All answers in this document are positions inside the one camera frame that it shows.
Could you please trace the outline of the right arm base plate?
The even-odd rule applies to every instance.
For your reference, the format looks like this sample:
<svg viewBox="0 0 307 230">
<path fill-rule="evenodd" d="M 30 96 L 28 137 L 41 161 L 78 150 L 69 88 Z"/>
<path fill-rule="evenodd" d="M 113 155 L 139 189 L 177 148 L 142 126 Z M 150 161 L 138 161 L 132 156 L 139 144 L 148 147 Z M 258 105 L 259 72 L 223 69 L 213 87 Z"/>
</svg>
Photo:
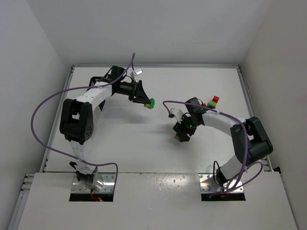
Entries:
<svg viewBox="0 0 307 230">
<path fill-rule="evenodd" d="M 222 187 L 216 184 L 213 180 L 213 174 L 205 173 L 199 174 L 199 182 L 200 182 L 200 190 L 202 195 L 208 195 L 213 193 L 231 193 L 231 194 L 243 194 L 244 188 L 242 181 L 239 181 L 237 184 L 237 189 L 232 190 L 232 187 L 235 185 L 236 179 L 234 179 L 229 187 L 227 188 L 227 183 L 225 183 Z"/>
</svg>

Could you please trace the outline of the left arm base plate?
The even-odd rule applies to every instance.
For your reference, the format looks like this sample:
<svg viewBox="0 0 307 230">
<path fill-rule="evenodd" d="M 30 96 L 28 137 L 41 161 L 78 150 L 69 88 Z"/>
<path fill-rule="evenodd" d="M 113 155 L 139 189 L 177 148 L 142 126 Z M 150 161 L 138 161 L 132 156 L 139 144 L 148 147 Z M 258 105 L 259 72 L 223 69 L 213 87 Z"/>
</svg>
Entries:
<svg viewBox="0 0 307 230">
<path fill-rule="evenodd" d="M 93 185 L 85 184 L 78 181 L 75 175 L 71 185 L 71 193 L 73 194 L 89 194 L 93 190 L 96 194 L 111 194 L 114 191 L 115 173 L 99 172 L 94 177 Z"/>
</svg>

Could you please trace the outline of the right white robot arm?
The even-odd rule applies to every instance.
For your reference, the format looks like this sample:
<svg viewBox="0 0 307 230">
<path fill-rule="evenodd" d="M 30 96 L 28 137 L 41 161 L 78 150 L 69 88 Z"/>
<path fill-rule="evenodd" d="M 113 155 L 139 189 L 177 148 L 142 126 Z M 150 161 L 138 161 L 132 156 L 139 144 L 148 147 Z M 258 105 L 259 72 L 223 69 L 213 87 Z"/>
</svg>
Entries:
<svg viewBox="0 0 307 230">
<path fill-rule="evenodd" d="M 183 104 L 187 111 L 168 111 L 175 118 L 173 126 L 179 142 L 188 142 L 200 126 L 213 127 L 232 139 L 233 156 L 213 171 L 214 185 L 222 188 L 233 179 L 240 179 L 245 170 L 273 152 L 273 145 L 262 122 L 255 116 L 241 119 L 219 112 L 216 109 L 218 99 L 205 104 L 193 97 Z"/>
</svg>

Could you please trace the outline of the red green yellow lego tower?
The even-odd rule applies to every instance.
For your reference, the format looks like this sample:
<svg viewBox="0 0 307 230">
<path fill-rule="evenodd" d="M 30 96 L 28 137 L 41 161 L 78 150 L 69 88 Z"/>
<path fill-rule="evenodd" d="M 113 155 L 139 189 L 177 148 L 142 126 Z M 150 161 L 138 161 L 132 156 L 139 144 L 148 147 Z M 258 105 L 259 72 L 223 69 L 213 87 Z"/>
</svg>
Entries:
<svg viewBox="0 0 307 230">
<path fill-rule="evenodd" d="M 211 109 L 215 109 L 216 106 L 217 106 L 217 103 L 219 102 L 219 99 L 220 99 L 220 97 L 214 96 L 212 98 L 212 100 L 209 103 L 207 103 L 207 107 L 209 107 Z"/>
</svg>

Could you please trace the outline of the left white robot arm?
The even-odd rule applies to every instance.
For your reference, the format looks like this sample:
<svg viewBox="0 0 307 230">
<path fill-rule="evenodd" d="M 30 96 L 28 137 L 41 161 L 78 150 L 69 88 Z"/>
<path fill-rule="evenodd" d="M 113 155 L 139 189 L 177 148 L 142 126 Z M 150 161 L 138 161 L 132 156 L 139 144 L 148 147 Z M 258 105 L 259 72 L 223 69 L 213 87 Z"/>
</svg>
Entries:
<svg viewBox="0 0 307 230">
<path fill-rule="evenodd" d="M 65 99 L 62 106 L 59 131 L 70 143 L 77 162 L 70 162 L 76 170 L 77 180 L 91 190 L 100 186 L 98 168 L 89 165 L 92 157 L 92 144 L 97 118 L 103 110 L 106 99 L 114 94 L 128 97 L 133 103 L 143 104 L 152 109 L 154 99 L 150 99 L 142 86 L 142 81 L 136 78 L 142 74 L 141 68 L 133 69 L 129 78 L 124 81 L 127 73 L 124 68 L 112 66 L 103 77 L 92 77 L 90 88 L 81 96 Z"/>
</svg>

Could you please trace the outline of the green lego brick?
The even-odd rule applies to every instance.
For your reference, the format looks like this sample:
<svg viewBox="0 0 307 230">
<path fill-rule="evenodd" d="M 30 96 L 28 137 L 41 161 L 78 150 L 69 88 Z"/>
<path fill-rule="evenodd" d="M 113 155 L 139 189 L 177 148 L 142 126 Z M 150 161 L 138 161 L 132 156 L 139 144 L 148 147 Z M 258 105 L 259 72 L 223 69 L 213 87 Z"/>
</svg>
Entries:
<svg viewBox="0 0 307 230">
<path fill-rule="evenodd" d="M 155 106 L 155 99 L 154 98 L 151 98 L 150 99 L 150 103 L 147 103 L 144 105 L 145 108 L 148 108 L 148 109 L 153 109 Z"/>
</svg>

